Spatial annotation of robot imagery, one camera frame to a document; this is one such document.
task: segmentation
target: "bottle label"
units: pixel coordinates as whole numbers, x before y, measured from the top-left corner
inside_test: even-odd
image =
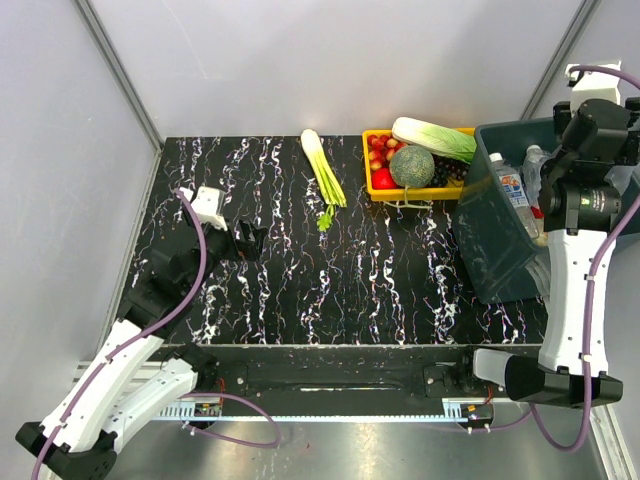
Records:
[[[507,196],[509,197],[511,205],[513,205],[514,208],[529,206],[527,197],[524,194],[524,190],[522,189],[522,181],[520,180],[520,175],[503,175],[500,177],[500,181],[502,182],[502,188],[504,188],[504,191],[507,192]]]

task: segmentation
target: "yellow basket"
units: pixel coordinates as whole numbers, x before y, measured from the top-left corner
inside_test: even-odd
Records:
[[[475,128],[456,128],[459,132],[473,135]],[[367,191],[374,202],[394,202],[404,200],[404,190],[393,188],[388,190],[374,190],[371,185],[371,168],[369,167],[369,152],[371,147],[367,143],[369,135],[389,135],[391,130],[366,130],[362,134],[362,145],[364,147],[364,169],[367,175]],[[449,180],[449,184],[443,188],[413,188],[407,192],[409,200],[458,200],[462,194],[462,182]]]

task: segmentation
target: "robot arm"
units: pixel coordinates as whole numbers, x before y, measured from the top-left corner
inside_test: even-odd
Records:
[[[183,192],[188,200],[192,199],[193,192]],[[203,279],[220,260],[257,260],[266,236],[265,229],[240,221],[243,238],[234,238],[220,212],[223,200],[219,190],[201,187],[191,203],[202,224],[207,250]],[[215,384],[215,357],[195,345],[187,345],[176,350],[156,376],[121,399],[133,375],[171,336],[178,321],[140,338],[122,353],[110,355],[116,347],[165,318],[193,288],[200,268],[200,249],[191,217],[185,218],[187,222],[181,222],[152,251],[150,268],[121,302],[119,320],[73,390],[42,422],[25,423],[16,435],[21,445],[38,456],[58,430],[44,463],[63,480],[103,478],[113,467],[117,453],[149,420],[194,388],[211,389]],[[187,313],[188,308],[175,320]],[[62,423],[60,419],[79,391],[82,395]]]
[[[610,87],[602,91],[605,98],[612,94]],[[621,209],[620,194],[606,177],[614,166],[638,164],[640,132],[634,126],[638,99],[628,99],[627,108],[623,108],[605,98],[582,101],[573,115],[569,102],[554,108],[561,145],[541,172],[539,203],[545,214],[545,231],[549,232],[551,298],[538,359],[489,349],[474,352],[474,375],[504,386],[512,400],[581,406],[584,361],[591,366],[593,405],[622,397],[622,383],[607,375],[603,339],[606,272],[614,244],[599,265],[588,335],[589,358],[583,356],[591,262]]]

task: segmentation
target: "white wall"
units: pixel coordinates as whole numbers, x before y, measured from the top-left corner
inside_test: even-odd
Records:
[[[160,133],[519,118],[579,0],[93,0]]]
[[[95,353],[153,151],[69,0],[0,3],[0,477]]]
[[[638,0],[606,0],[600,3],[591,22],[583,32],[567,63],[603,63],[622,59],[622,69],[640,77],[640,2]],[[571,90],[563,71],[557,75],[535,116],[553,115],[553,106],[569,100]],[[620,82],[623,98],[639,96],[640,92]]]
[[[638,0],[607,0],[601,2],[591,23],[571,53],[571,63],[601,63],[622,59],[622,68],[640,76],[640,3]],[[623,82],[624,97],[640,95]],[[539,117],[552,113],[553,105],[568,100],[570,90],[559,75],[536,112]],[[640,469],[640,431],[638,430],[637,400],[640,398],[640,245],[634,244],[617,251],[611,262],[607,284],[605,342],[609,372],[624,382],[624,397],[615,405],[625,440],[632,454],[636,470]]]

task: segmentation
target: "melon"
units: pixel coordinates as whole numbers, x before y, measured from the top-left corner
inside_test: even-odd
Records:
[[[401,187],[422,188],[433,178],[435,163],[429,150],[409,145],[391,158],[389,170],[393,181]]]

